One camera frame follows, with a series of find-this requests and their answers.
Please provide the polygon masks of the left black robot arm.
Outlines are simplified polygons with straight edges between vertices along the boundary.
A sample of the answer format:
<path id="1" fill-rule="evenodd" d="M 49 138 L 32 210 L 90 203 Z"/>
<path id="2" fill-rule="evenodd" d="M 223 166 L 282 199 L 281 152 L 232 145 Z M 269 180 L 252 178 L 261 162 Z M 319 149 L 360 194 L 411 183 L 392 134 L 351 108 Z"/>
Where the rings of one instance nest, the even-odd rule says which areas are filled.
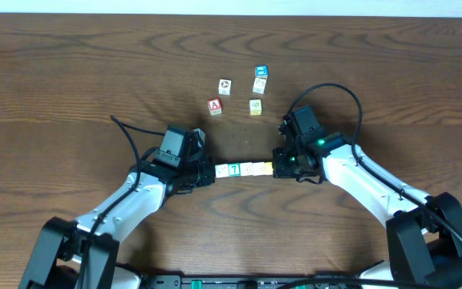
<path id="1" fill-rule="evenodd" d="M 21 288 L 144 288 L 146 278 L 116 261 L 126 237 L 175 194 L 215 181 L 204 154 L 179 168 L 141 160 L 108 199 L 74 221 L 53 217 L 41 229 Z"/>

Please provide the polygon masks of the plain front wooden block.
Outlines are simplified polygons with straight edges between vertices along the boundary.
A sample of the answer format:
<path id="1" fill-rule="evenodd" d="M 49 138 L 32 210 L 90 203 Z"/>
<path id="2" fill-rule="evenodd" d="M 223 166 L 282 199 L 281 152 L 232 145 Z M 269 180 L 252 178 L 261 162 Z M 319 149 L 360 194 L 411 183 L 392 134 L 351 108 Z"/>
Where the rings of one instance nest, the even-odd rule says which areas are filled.
<path id="1" fill-rule="evenodd" d="M 229 177 L 229 165 L 228 164 L 215 165 L 215 175 L 216 175 L 216 178 Z"/>

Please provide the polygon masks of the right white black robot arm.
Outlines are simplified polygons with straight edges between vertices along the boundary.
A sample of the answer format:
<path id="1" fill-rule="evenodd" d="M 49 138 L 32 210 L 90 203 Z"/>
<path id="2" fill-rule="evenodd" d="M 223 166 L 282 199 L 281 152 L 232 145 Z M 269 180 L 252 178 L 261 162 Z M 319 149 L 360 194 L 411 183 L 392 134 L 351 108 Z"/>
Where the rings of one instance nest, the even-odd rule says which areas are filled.
<path id="1" fill-rule="evenodd" d="M 356 137 L 322 128 L 284 129 L 274 176 L 324 181 L 345 190 L 385 228 L 389 259 L 355 277 L 313 283 L 357 288 L 461 288 L 462 206 L 450 193 L 432 196 L 377 165 Z"/>

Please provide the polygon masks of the yellow top wooden block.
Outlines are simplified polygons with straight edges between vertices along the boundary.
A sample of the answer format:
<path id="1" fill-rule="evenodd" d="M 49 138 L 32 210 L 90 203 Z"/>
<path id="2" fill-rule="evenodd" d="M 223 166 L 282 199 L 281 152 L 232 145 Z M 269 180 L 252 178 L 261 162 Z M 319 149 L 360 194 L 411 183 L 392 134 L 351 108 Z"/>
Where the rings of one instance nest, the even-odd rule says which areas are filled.
<path id="1" fill-rule="evenodd" d="M 272 175 L 274 173 L 274 170 L 273 170 L 273 163 L 272 162 L 265 162 L 264 163 L 264 172 L 265 172 L 265 175 Z"/>

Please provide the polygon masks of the green number 7 block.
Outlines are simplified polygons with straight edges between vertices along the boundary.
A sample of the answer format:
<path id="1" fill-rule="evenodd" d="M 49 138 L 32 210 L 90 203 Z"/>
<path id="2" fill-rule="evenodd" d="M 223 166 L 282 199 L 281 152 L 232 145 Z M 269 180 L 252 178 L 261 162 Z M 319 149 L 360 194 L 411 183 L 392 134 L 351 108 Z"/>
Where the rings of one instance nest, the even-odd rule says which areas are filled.
<path id="1" fill-rule="evenodd" d="M 239 163 L 228 164 L 228 172 L 230 177 L 240 177 L 241 165 Z"/>

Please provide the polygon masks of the gift picture wooden block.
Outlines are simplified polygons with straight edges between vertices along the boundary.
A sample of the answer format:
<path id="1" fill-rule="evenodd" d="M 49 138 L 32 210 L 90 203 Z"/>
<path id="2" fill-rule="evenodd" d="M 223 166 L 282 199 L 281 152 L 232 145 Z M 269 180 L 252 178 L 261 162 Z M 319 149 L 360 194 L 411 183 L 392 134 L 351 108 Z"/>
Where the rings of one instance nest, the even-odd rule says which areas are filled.
<path id="1" fill-rule="evenodd" d="M 252 162 L 240 163 L 240 176 L 241 177 L 253 176 L 253 163 Z"/>

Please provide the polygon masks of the blue sided wooden block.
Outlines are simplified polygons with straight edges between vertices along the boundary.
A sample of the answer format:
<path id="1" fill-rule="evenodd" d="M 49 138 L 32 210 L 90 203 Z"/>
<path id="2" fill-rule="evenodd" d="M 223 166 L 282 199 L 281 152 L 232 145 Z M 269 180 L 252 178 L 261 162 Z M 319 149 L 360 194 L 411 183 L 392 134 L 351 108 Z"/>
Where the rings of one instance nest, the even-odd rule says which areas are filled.
<path id="1" fill-rule="evenodd" d="M 265 175 L 265 162 L 255 162 L 252 164 L 253 175 L 263 176 Z"/>

